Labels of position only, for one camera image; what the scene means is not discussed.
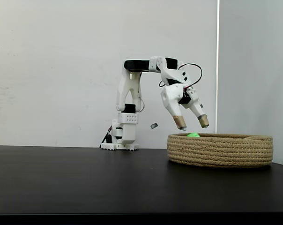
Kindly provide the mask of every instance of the white backdrop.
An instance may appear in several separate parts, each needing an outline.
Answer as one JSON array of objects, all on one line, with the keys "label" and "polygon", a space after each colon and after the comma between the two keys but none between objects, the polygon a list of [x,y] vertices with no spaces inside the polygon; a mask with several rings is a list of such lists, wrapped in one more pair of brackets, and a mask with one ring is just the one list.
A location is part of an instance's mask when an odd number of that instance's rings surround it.
[{"label": "white backdrop", "polygon": [[283,0],[221,0],[218,133],[272,135],[283,164]]},{"label": "white backdrop", "polygon": [[[123,59],[157,55],[202,66],[195,87],[210,126],[183,115],[188,131],[213,133],[216,0],[0,0],[0,144],[97,147],[117,118]],[[143,148],[165,148],[179,132],[159,82],[142,75]]]}]

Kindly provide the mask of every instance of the rope basket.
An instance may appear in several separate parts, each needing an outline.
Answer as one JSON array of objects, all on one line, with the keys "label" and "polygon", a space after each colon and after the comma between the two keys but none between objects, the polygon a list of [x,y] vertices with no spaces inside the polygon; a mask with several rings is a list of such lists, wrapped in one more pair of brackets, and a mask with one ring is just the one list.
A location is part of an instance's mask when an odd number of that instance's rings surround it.
[{"label": "rope basket", "polygon": [[253,168],[270,165],[273,138],[261,135],[169,135],[169,160],[196,166]]}]

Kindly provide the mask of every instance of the small black object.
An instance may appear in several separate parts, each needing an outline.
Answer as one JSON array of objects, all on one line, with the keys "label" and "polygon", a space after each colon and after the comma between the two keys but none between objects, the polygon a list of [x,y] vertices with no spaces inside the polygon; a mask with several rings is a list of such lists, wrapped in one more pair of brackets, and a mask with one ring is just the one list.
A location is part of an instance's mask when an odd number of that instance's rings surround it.
[{"label": "small black object", "polygon": [[156,128],[156,127],[158,127],[158,124],[157,124],[157,123],[153,123],[153,124],[151,125],[151,128],[152,128],[152,129],[154,129],[154,128]]},{"label": "small black object", "polygon": [[125,104],[125,109],[122,113],[136,113],[135,104]]},{"label": "small black object", "polygon": [[179,104],[187,104],[187,103],[189,103],[190,100],[191,100],[191,98],[189,97],[189,95],[186,92],[183,92],[183,97],[182,97],[182,99],[180,99],[180,101],[178,103]]},{"label": "small black object", "polygon": [[112,143],[112,135],[106,135],[106,143]]}]

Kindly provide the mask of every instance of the white robotic arm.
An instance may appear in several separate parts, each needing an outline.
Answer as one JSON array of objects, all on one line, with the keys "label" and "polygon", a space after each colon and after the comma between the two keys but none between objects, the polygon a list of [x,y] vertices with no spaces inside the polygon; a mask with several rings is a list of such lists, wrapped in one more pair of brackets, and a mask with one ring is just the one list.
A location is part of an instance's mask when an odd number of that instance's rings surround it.
[{"label": "white robotic arm", "polygon": [[[139,148],[134,141],[135,128],[138,123],[137,112],[141,111],[140,78],[142,72],[161,74],[161,79],[165,83],[161,92],[163,104],[179,129],[186,130],[186,123],[179,104],[191,109],[202,128],[208,127],[207,115],[202,111],[202,105],[199,104],[198,95],[195,88],[192,87],[188,73],[182,69],[182,62],[164,57],[151,57],[150,60],[126,60],[123,64],[117,93],[117,110],[120,113],[117,120],[112,120],[112,126],[105,137],[106,142],[103,140],[101,144],[102,149],[135,150]],[[129,91],[133,99],[132,104],[125,103]]]}]

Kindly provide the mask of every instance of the green object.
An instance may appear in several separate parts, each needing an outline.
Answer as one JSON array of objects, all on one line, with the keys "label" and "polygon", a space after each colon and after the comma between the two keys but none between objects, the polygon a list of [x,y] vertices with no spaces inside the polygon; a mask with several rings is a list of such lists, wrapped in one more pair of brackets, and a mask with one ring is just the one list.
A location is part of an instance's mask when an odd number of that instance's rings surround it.
[{"label": "green object", "polygon": [[198,133],[189,133],[188,135],[186,135],[187,137],[200,137],[200,135]]}]

